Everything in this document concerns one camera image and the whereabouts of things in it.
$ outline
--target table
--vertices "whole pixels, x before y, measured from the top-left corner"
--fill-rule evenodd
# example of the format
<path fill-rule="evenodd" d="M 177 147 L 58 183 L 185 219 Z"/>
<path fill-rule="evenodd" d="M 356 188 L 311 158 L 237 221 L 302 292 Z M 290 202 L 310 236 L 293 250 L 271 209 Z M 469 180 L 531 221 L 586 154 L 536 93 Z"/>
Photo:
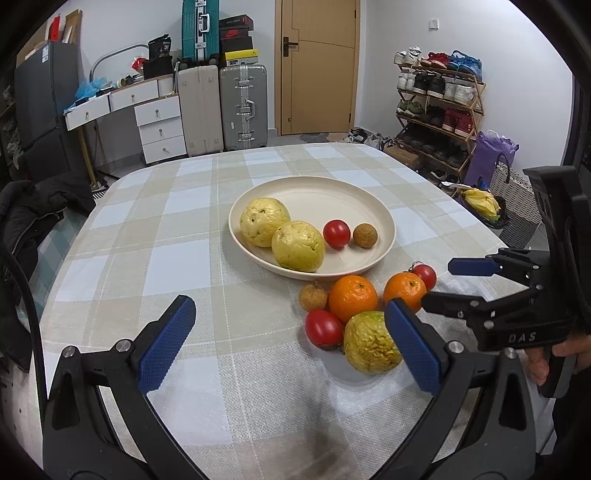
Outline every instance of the table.
<path fill-rule="evenodd" d="M 378 291 L 414 260 L 435 268 L 439 290 L 491 299 L 519 289 L 502 278 L 453 278 L 449 259 L 490 254 L 503 244 L 454 200 L 373 148 L 290 145 L 176 160 L 117 181 L 84 225 L 41 319 L 47 376 L 65 346 L 87 352 L 133 339 L 185 294 L 197 304 L 196 325 L 148 398 L 199 468 L 220 480 L 371 477 L 430 396 L 404 364 L 387 375 L 351 369 L 335 376 L 343 357 L 316 349 L 303 333 L 297 295 L 304 283 L 259 268 L 233 243 L 232 203 L 253 185 L 291 175 L 348 181 L 388 207 L 396 244 L 366 274 Z M 475 349 L 461 320 L 418 316 L 444 339 Z M 31 434 L 23 441 L 38 459 L 34 375 L 27 389 Z M 123 445 L 140 456 L 106 392 Z M 460 439 L 472 401 L 441 455 Z"/>

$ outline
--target drawer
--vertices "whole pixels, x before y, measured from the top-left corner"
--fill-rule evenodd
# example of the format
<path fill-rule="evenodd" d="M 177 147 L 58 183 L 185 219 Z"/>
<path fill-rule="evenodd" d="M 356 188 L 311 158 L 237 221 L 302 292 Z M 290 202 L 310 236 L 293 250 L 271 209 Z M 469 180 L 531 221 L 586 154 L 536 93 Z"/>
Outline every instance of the drawer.
<path fill-rule="evenodd" d="M 168 138 L 160 140 L 159 142 L 144 145 L 144 157 L 146 163 L 153 163 L 165 158 L 177 157 L 178 155 L 185 155 L 187 147 L 184 144 L 184 137 Z"/>
<path fill-rule="evenodd" d="M 112 92 L 109 97 L 111 98 L 111 111 L 147 102 L 152 98 L 158 98 L 158 81 L 148 80 L 137 85 L 130 85 Z"/>
<path fill-rule="evenodd" d="M 176 116 L 181 116 L 178 95 L 135 107 L 135 119 L 138 127 Z"/>
<path fill-rule="evenodd" d="M 142 145 L 166 140 L 167 138 L 180 137 L 183 135 L 183 122 L 181 118 L 169 118 L 153 124 L 142 125 L 139 128 L 139 136 L 142 139 Z"/>
<path fill-rule="evenodd" d="M 88 100 L 86 103 L 74 107 L 66 113 L 66 126 L 68 130 L 74 130 L 76 127 L 84 125 L 103 115 L 106 115 L 109 109 L 109 95 L 102 95 Z"/>

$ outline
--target beige suitcase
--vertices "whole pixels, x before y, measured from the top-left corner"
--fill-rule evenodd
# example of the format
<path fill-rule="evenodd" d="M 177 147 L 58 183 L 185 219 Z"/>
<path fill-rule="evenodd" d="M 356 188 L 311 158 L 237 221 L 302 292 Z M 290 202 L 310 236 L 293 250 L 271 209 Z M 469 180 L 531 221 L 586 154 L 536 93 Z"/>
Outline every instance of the beige suitcase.
<path fill-rule="evenodd" d="M 222 114 L 217 67 L 195 67 L 178 73 L 187 155 L 195 157 L 223 150 Z"/>

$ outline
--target laundry basket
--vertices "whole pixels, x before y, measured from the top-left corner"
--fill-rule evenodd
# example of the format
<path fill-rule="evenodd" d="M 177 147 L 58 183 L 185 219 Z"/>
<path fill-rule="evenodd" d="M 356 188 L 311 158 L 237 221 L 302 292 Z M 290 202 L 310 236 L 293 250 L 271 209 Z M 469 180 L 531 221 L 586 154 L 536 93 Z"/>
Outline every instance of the laundry basket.
<path fill-rule="evenodd" d="M 499 238 L 511 248 L 525 248 L 542 223 L 529 180 L 499 162 L 492 176 L 491 192 L 506 200 L 511 219 L 505 229 L 497 232 Z"/>

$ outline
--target black jacket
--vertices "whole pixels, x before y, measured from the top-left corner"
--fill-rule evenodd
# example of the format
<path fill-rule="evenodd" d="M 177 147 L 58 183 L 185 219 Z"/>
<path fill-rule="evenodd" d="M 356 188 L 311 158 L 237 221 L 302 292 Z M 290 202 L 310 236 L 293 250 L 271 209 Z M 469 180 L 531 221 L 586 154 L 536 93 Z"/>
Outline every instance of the black jacket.
<path fill-rule="evenodd" d="M 65 173 L 37 184 L 29 180 L 10 182 L 0 192 L 0 233 L 4 244 L 28 279 L 37 266 L 37 248 L 63 219 L 66 208 L 88 217 L 95 207 L 92 191 L 80 177 Z M 19 368 L 29 370 L 31 337 L 17 317 L 15 306 L 21 293 L 2 266 L 0 281 L 0 352 Z"/>

